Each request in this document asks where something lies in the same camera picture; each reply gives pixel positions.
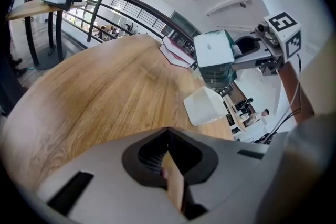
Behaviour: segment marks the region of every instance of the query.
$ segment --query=black shoe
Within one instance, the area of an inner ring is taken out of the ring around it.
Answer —
[[[18,66],[20,63],[22,63],[22,58],[19,58],[17,60],[13,60],[13,65]]]
[[[22,68],[22,69],[15,69],[14,70],[16,77],[21,77],[24,73],[27,72],[27,69]]]

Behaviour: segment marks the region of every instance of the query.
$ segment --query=black rectangular cutout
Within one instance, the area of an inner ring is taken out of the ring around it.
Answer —
[[[264,156],[264,153],[259,153],[259,152],[253,152],[253,151],[248,151],[248,150],[240,150],[237,152],[240,155],[254,158],[254,159],[262,159]]]
[[[78,172],[53,196],[48,206],[66,216],[92,179],[93,175]]]

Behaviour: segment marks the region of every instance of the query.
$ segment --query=stack of books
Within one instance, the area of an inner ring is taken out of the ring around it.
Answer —
[[[182,47],[169,37],[165,36],[162,40],[163,44],[160,46],[160,50],[172,65],[189,68],[195,62],[190,55],[184,52]]]

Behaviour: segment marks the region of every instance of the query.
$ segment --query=desk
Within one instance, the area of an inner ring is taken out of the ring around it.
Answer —
[[[233,140],[229,123],[194,127],[183,100],[203,85],[171,65],[147,34],[104,42],[66,59],[32,85],[5,123],[2,161],[35,189],[90,147],[136,132],[180,127]]]
[[[232,116],[232,118],[235,122],[235,124],[230,127],[231,130],[234,129],[234,128],[238,128],[241,131],[246,132],[247,129],[246,129],[244,123],[241,121],[240,117],[236,115],[238,113],[238,111],[236,110],[236,107],[233,104],[231,98],[228,95],[226,95],[226,96],[223,97],[223,101],[226,103],[227,108],[229,109],[229,112],[230,112],[230,114],[231,114],[231,116]]]
[[[71,8],[81,7],[84,3],[79,3],[72,5]],[[56,48],[57,55],[54,53],[55,45],[53,38],[53,16],[54,12],[57,12],[56,16]],[[42,51],[36,54],[32,27],[30,23],[30,17],[37,14],[49,13],[48,17],[48,35],[49,35],[49,48],[45,48]],[[19,5],[12,9],[11,13],[7,16],[7,20],[16,20],[16,19],[25,19],[26,35],[29,46],[29,51],[32,56],[34,66],[38,70],[47,70],[50,69],[65,59],[66,51],[62,49],[62,13],[63,11],[60,8],[49,6],[44,3],[42,0],[33,0],[26,2],[22,5]]]

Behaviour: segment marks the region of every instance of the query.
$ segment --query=round wooden tabletop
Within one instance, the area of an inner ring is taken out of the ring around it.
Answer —
[[[183,100],[203,85],[171,65],[147,34],[84,50],[51,69],[21,98],[1,136],[10,177],[35,189],[88,148],[172,126],[232,140],[227,119],[194,127]]]

